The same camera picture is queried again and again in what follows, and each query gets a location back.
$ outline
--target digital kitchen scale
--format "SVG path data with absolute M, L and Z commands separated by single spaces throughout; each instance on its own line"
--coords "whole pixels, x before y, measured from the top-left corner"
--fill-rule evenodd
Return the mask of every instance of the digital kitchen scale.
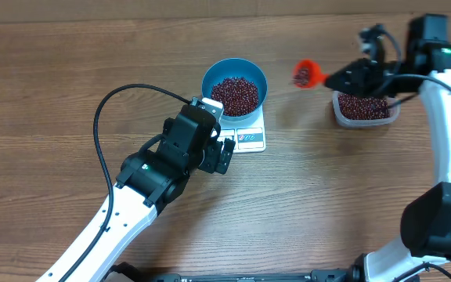
M 229 138 L 236 142 L 234 153 L 254 153 L 265 150 L 264 109 L 258 108 L 252 116 L 242 121 L 220 121 L 218 141 Z

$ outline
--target blue bowl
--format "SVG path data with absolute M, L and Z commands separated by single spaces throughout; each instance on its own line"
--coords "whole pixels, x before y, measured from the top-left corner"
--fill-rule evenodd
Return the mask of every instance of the blue bowl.
M 258 89 L 258 105 L 255 110 L 249 114 L 239 117 L 230 117 L 223 115 L 222 118 L 228 121 L 241 121 L 249 118 L 262 107 L 262 104 L 267 97 L 267 79 L 262 70 L 249 60 L 241 58 L 230 58 L 217 62 L 211 66 L 204 75 L 203 83 L 201 84 L 201 93 L 203 97 L 211 98 L 212 88 L 222 82 L 225 78 L 245 78 L 257 86 Z

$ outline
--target red beans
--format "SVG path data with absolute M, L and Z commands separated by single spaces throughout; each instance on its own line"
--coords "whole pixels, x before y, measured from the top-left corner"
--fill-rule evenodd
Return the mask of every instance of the red beans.
M 347 94 L 338 96 L 342 115 L 352 120 L 389 118 L 388 101 L 377 98 L 357 98 Z
M 309 69 L 307 67 L 301 67 L 298 69 L 297 74 L 294 76 L 294 84 L 305 86 L 309 83 Z
M 211 98 L 224 104 L 224 114 L 239 117 L 258 105 L 258 89 L 245 78 L 226 78 L 211 90 Z

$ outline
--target wooden table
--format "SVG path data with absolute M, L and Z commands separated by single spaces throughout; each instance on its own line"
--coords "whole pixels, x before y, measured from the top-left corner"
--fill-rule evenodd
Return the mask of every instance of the wooden table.
M 226 175 L 197 172 L 119 261 L 183 274 L 290 273 L 347 267 L 380 248 L 432 185 L 420 101 L 391 126 L 347 130 L 328 89 L 301 91 L 290 76 L 305 57 L 326 72 L 343 67 L 360 56 L 360 29 L 377 22 L 404 45 L 414 16 L 0 25 L 0 281 L 41 276 L 105 198 L 92 119 L 110 90 L 144 82 L 199 96 L 204 72 L 228 57 L 252 60 L 269 80 L 267 151 L 234 155 Z M 109 101 L 99 127 L 113 177 L 180 107 L 144 90 Z

